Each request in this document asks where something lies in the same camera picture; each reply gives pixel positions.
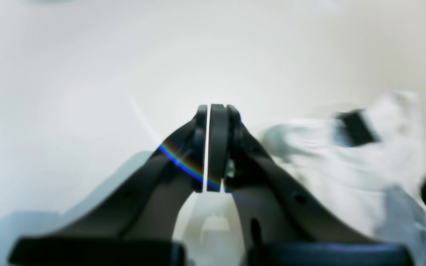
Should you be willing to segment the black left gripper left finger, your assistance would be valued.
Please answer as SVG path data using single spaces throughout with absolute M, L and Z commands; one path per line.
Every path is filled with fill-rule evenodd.
M 9 256 L 17 266 L 187 266 L 172 239 L 176 219 L 203 189 L 207 106 L 171 133 L 106 199 L 71 224 L 20 238 Z

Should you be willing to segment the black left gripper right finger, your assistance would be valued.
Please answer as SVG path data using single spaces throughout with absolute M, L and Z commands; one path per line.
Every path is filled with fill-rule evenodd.
M 239 211 L 249 266 L 412 266 L 408 249 L 333 215 L 275 163 L 232 105 L 212 104 L 207 190 L 224 185 Z

